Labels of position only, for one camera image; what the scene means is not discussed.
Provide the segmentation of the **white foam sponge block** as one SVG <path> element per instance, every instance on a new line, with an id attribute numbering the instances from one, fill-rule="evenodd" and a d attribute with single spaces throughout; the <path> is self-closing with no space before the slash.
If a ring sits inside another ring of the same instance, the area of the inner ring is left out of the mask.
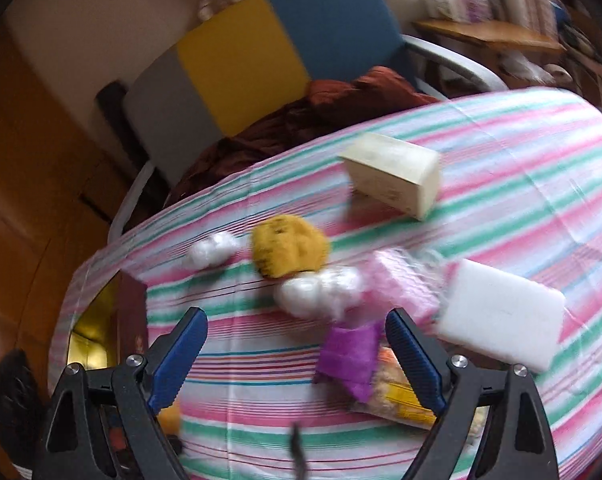
<path id="1" fill-rule="evenodd" d="M 545 373 L 558 350 L 564 310 L 566 297 L 557 289 L 464 259 L 435 333 L 482 356 Z"/>

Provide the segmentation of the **Weidan biscuit packet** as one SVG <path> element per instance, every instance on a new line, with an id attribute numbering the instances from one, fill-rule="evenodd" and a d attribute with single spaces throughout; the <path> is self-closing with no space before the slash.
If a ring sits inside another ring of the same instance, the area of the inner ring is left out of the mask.
<path id="1" fill-rule="evenodd" d="M 371 396 L 366 402 L 355 401 L 352 411 L 423 430 L 430 430 L 437 419 L 420 404 L 394 352 L 385 344 L 378 351 Z"/>

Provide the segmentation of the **purple snack packet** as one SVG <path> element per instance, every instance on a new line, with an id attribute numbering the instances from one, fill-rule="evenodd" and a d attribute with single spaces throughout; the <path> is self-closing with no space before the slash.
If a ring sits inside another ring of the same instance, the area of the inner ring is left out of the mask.
<path id="1" fill-rule="evenodd" d="M 355 401 L 366 403 L 373 393 L 381 337 L 380 321 L 333 326 L 319 350 L 315 376 L 337 382 Z"/>

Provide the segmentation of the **pink hair roller pack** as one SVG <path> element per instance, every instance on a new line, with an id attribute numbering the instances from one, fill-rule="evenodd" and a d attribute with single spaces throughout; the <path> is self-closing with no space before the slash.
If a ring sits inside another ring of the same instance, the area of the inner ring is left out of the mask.
<path id="1" fill-rule="evenodd" d="M 403 309 L 423 326 L 441 308 L 445 285 L 442 256 L 434 250 L 408 252 L 392 247 L 375 250 L 362 264 L 364 307 L 375 318 Z"/>

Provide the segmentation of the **large white plastic bag ball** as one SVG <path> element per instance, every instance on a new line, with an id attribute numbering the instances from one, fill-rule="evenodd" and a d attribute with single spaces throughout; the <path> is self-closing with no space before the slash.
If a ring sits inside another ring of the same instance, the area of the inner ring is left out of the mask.
<path id="1" fill-rule="evenodd" d="M 340 322 L 361 302 L 366 290 L 355 266 L 325 266 L 280 282 L 274 290 L 277 307 L 301 320 Z"/>

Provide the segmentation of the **yellow tiger plush toy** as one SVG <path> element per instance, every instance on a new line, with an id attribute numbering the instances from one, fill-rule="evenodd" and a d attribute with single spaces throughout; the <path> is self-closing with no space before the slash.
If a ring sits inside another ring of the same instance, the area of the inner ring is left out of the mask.
<path id="1" fill-rule="evenodd" d="M 307 220 L 292 214 L 264 220 L 251 232 L 253 264 L 268 280 L 321 270 L 329 253 L 327 236 Z"/>

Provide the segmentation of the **white cardboard box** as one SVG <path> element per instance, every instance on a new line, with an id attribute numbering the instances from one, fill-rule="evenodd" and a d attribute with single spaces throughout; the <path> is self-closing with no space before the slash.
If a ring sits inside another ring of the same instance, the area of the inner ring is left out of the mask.
<path id="1" fill-rule="evenodd" d="M 437 200 L 441 155 L 423 146 L 366 132 L 339 155 L 359 193 L 423 221 Z"/>

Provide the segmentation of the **striped bed sheet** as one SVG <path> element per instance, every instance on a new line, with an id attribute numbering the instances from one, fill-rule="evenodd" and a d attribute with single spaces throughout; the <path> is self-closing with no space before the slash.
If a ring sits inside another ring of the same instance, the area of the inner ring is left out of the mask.
<path id="1" fill-rule="evenodd" d="M 523 363 L 560 477 L 602 451 L 602 114 L 529 89 L 323 136 L 160 212 L 74 273 L 48 380 L 113 278 L 150 338 L 208 336 L 177 396 L 195 479 L 398 479 L 433 426 L 383 327 L 404 308 L 472 367 Z"/>

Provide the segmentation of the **wooden wardrobe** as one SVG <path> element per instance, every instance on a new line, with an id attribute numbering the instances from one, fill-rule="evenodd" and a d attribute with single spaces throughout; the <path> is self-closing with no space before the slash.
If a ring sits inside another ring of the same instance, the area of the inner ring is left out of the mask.
<path id="1" fill-rule="evenodd" d="M 0 23 L 0 361 L 24 352 L 42 399 L 72 274 L 124 194 L 110 157 L 45 88 Z"/>

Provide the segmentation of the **dark red blanket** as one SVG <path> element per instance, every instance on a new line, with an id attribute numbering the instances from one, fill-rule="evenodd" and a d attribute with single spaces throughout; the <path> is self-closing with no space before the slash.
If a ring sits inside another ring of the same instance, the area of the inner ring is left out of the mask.
<path id="1" fill-rule="evenodd" d="M 385 66 L 350 82 L 323 79 L 302 99 L 280 107 L 236 136 L 214 142 L 172 188 L 167 206 L 272 158 L 344 128 L 438 102 Z"/>

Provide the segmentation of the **wooden desk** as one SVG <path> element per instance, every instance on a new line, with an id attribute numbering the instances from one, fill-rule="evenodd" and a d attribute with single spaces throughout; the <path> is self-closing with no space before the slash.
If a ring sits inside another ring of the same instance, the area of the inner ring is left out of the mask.
<path id="1" fill-rule="evenodd" d="M 529 51 L 561 54 L 566 49 L 558 40 L 534 30 L 502 21 L 455 23 L 443 20 L 423 20 L 413 23 L 423 36 L 440 36 L 465 42 L 483 49 L 500 51 Z"/>

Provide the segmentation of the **grey yellow blue headboard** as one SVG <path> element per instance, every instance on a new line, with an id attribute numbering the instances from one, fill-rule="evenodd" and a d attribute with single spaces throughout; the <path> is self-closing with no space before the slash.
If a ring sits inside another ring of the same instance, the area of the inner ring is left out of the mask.
<path id="1" fill-rule="evenodd" d="M 175 185 L 206 148 L 299 100 L 310 81 L 377 65 L 416 80 L 386 0 L 241 0 L 156 58 L 123 107 Z"/>

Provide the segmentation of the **white boxes on desk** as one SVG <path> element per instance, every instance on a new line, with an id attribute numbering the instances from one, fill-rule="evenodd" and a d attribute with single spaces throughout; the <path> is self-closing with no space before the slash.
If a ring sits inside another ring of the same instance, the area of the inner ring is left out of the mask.
<path id="1" fill-rule="evenodd" d="M 487 0 L 423 0 L 429 18 L 460 24 L 483 23 L 493 18 Z"/>

